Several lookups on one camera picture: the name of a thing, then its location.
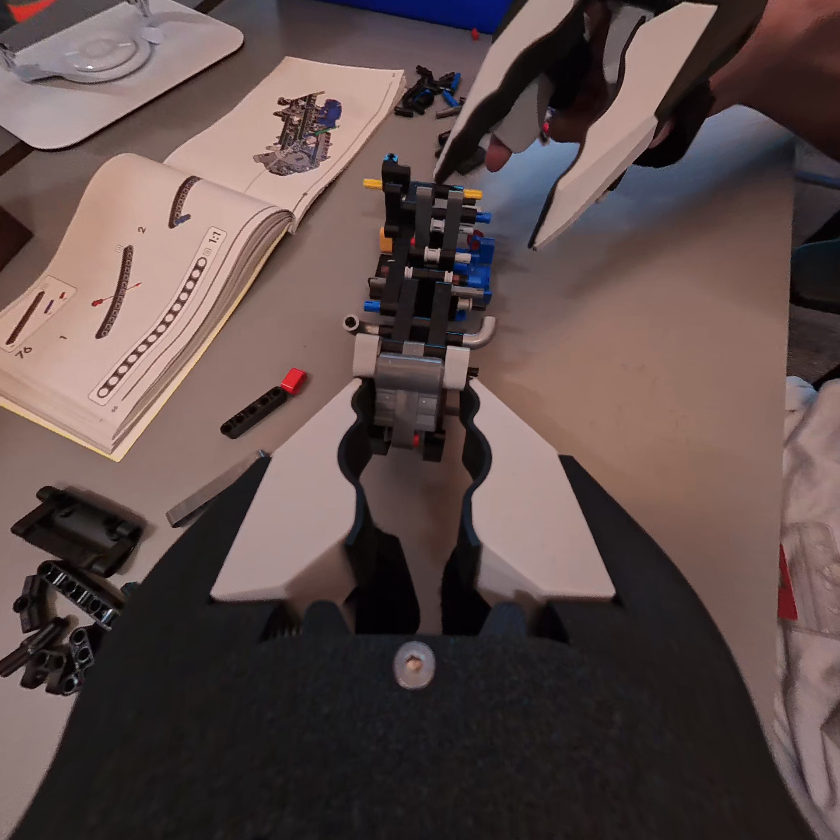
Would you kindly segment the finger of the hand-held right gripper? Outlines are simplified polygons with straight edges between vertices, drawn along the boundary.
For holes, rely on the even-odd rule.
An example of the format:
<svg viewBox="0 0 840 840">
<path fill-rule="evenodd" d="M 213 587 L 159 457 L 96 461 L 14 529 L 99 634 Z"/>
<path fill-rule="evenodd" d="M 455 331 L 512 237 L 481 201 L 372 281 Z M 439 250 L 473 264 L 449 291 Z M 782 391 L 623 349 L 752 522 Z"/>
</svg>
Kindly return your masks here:
<svg viewBox="0 0 840 840">
<path fill-rule="evenodd" d="M 539 250 L 571 226 L 646 151 L 665 95 L 714 16 L 712 5 L 677 5 L 639 24 L 625 45 L 616 94 L 547 196 L 528 246 Z"/>
<path fill-rule="evenodd" d="M 494 36 L 434 169 L 442 184 L 516 100 L 583 37 L 583 2 L 514 4 Z"/>
</svg>

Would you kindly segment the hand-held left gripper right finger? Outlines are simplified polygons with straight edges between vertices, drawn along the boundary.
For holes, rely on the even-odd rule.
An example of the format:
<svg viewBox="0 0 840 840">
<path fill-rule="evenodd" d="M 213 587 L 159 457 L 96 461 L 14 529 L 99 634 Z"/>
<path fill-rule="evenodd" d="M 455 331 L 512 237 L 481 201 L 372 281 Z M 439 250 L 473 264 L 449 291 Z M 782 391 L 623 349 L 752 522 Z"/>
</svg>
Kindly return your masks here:
<svg viewBox="0 0 840 840">
<path fill-rule="evenodd" d="M 559 454 L 479 380 L 461 394 L 459 583 L 484 602 L 607 602 L 615 593 Z"/>
</svg>

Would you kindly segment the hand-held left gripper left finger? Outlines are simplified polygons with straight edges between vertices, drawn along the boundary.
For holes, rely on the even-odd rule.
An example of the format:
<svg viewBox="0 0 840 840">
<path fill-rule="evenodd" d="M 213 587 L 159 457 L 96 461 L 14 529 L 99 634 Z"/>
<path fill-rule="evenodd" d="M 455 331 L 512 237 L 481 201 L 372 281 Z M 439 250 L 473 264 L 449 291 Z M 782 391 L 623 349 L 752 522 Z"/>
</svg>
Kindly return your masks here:
<svg viewBox="0 0 840 840">
<path fill-rule="evenodd" d="M 218 602 L 343 603 L 356 586 L 343 547 L 356 491 L 339 446 L 356 418 L 352 380 L 270 459 L 211 590 Z"/>
</svg>

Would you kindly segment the pile of small lego pins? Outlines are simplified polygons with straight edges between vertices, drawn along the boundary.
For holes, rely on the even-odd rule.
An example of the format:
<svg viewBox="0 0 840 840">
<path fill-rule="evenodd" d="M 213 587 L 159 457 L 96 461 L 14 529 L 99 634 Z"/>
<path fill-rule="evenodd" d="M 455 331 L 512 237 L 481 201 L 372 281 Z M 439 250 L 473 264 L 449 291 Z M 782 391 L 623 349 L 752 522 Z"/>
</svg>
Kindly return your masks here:
<svg viewBox="0 0 840 840">
<path fill-rule="evenodd" d="M 402 95 L 401 100 L 394 106 L 395 116 L 411 119 L 415 115 L 423 116 L 427 109 L 431 108 L 436 98 L 441 98 L 445 103 L 443 111 L 437 114 L 438 119 L 457 114 L 464 99 L 458 96 L 458 90 L 462 79 L 458 71 L 450 71 L 440 77 L 423 65 L 416 65 L 417 79 Z"/>
</svg>

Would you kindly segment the partly built lego vehicle model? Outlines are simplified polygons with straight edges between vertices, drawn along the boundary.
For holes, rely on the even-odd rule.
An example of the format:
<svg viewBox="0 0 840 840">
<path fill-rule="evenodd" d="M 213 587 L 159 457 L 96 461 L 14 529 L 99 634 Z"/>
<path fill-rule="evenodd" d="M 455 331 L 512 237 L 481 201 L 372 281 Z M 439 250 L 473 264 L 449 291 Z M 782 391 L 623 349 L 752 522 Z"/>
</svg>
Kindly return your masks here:
<svg viewBox="0 0 840 840">
<path fill-rule="evenodd" d="M 412 449 L 438 462 L 447 400 L 466 387 L 471 352 L 496 330 L 485 315 L 495 240 L 481 230 L 491 215 L 480 209 L 480 191 L 417 181 L 394 153 L 381 178 L 364 186 L 381 192 L 385 205 L 364 302 L 374 321 L 348 317 L 344 327 L 354 335 L 353 376 L 372 394 L 367 434 L 377 454 Z M 476 312 L 478 330 L 466 332 Z"/>
</svg>

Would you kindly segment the person's right forearm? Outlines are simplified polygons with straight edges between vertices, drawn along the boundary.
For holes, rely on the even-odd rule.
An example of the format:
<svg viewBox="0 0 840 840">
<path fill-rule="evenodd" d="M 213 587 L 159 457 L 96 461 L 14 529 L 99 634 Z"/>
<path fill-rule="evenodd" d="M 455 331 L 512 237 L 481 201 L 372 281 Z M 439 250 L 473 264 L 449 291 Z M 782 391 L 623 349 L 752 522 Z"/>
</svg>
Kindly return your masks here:
<svg viewBox="0 0 840 840">
<path fill-rule="evenodd" d="M 750 108 L 839 161 L 839 2 L 769 1 L 710 89 L 710 114 Z"/>
</svg>

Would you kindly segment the grey flat lego piece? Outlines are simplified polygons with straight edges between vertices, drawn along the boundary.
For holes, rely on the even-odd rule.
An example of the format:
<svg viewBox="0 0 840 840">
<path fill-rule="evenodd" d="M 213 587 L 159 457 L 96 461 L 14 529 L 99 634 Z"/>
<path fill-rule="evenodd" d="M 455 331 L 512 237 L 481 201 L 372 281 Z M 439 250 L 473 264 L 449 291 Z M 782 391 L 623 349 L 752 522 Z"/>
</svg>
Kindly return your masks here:
<svg viewBox="0 0 840 840">
<path fill-rule="evenodd" d="M 222 492 L 233 485 L 253 464 L 269 458 L 270 455 L 262 449 L 249 453 L 224 473 L 210 480 L 200 489 L 194 491 L 192 495 L 168 510 L 165 517 L 169 525 L 174 529 L 184 527 L 211 505 Z"/>
</svg>

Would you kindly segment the black lego beam with holes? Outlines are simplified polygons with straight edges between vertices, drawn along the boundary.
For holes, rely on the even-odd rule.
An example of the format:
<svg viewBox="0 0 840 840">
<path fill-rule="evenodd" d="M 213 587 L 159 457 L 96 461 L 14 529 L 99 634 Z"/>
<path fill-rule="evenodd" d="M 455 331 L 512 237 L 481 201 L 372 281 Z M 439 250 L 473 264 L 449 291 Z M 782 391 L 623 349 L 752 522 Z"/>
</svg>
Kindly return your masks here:
<svg viewBox="0 0 840 840">
<path fill-rule="evenodd" d="M 122 614 L 126 596 L 93 573 L 63 560 L 46 560 L 36 573 L 104 631 Z"/>
<path fill-rule="evenodd" d="M 238 439 L 270 414 L 282 407 L 288 399 L 288 392 L 281 386 L 274 386 L 238 413 L 222 423 L 220 433 L 229 439 Z"/>
</svg>

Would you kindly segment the black lego panel piece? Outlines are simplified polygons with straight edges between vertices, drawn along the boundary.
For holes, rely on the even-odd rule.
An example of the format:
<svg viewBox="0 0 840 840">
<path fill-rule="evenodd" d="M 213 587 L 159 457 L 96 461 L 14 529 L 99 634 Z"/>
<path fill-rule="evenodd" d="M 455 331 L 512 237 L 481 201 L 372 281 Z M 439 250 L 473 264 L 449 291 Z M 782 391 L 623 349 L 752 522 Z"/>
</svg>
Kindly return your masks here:
<svg viewBox="0 0 840 840">
<path fill-rule="evenodd" d="M 144 525 L 77 493 L 43 486 L 37 507 L 10 532 L 36 548 L 108 579 L 121 571 L 139 545 Z"/>
</svg>

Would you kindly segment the pile of black lego connectors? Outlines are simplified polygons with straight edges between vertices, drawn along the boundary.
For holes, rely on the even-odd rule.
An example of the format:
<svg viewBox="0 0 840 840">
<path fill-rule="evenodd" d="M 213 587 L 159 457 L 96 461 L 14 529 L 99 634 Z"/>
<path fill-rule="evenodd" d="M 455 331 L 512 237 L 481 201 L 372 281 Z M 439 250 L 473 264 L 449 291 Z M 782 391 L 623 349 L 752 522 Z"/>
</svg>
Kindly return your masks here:
<svg viewBox="0 0 840 840">
<path fill-rule="evenodd" d="M 69 697 L 85 684 L 94 665 L 104 630 L 97 624 L 70 627 L 70 619 L 51 610 L 48 586 L 35 575 L 24 579 L 20 596 L 13 603 L 24 639 L 1 660 L 1 677 L 21 672 L 21 687 Z"/>
</svg>

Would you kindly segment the open lego instruction booklet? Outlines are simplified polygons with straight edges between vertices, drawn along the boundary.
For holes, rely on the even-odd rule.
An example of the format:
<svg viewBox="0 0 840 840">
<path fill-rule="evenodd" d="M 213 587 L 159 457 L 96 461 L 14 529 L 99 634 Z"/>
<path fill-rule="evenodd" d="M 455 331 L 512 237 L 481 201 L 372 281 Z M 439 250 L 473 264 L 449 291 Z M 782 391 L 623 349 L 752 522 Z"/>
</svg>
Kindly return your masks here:
<svg viewBox="0 0 840 840">
<path fill-rule="evenodd" d="M 2 310 L 2 408 L 120 461 L 405 84 L 287 57 L 164 162 L 106 161 Z"/>
</svg>

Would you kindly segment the person's right hand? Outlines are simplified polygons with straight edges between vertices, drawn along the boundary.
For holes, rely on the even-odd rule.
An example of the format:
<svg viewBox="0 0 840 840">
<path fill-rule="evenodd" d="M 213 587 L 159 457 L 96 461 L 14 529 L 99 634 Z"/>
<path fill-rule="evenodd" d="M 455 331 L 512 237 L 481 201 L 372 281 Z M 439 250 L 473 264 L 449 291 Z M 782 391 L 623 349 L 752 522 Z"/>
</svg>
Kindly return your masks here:
<svg viewBox="0 0 840 840">
<path fill-rule="evenodd" d="M 608 99 L 603 53 L 612 21 L 612 2 L 583 2 L 553 40 L 541 72 L 552 82 L 549 137 L 561 143 L 582 143 Z"/>
</svg>

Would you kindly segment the blue bin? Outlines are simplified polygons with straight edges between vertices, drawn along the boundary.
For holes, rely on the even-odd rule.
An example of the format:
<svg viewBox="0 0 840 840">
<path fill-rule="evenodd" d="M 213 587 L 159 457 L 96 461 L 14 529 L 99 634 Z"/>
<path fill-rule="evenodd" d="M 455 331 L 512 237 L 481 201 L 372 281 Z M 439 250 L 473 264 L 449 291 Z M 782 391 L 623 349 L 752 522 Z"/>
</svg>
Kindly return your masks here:
<svg viewBox="0 0 840 840">
<path fill-rule="evenodd" d="M 358 8 L 429 24 L 480 34 L 493 34 L 512 1 L 331 1 L 333 5 Z"/>
</svg>

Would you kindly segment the dark chair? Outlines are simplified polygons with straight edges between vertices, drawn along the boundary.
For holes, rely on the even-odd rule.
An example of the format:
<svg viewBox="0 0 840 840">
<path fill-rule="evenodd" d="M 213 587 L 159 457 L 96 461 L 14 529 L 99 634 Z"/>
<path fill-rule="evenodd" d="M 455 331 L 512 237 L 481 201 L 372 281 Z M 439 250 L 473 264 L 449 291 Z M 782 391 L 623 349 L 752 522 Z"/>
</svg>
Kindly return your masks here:
<svg viewBox="0 0 840 840">
<path fill-rule="evenodd" d="M 791 255 L 791 304 L 839 314 L 839 239 L 801 245 Z"/>
</svg>

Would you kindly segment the white plastic bag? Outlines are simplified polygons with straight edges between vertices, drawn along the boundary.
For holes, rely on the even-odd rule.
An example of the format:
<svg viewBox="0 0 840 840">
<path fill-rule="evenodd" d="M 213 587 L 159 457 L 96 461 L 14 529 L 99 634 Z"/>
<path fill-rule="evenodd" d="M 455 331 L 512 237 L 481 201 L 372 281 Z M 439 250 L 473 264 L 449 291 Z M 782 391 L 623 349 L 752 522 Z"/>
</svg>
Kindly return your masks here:
<svg viewBox="0 0 840 840">
<path fill-rule="evenodd" d="M 838 838 L 839 384 L 785 387 L 773 731 L 806 821 Z"/>
</svg>

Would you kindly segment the white tablet stand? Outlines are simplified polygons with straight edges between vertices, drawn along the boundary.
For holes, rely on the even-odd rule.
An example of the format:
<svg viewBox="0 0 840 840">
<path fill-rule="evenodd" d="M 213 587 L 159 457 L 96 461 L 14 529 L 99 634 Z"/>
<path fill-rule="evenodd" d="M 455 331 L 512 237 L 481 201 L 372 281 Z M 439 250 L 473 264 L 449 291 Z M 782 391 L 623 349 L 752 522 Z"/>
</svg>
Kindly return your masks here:
<svg viewBox="0 0 840 840">
<path fill-rule="evenodd" d="M 2 2 L 2 130 L 76 145 L 231 56 L 245 37 L 181 2 Z"/>
</svg>

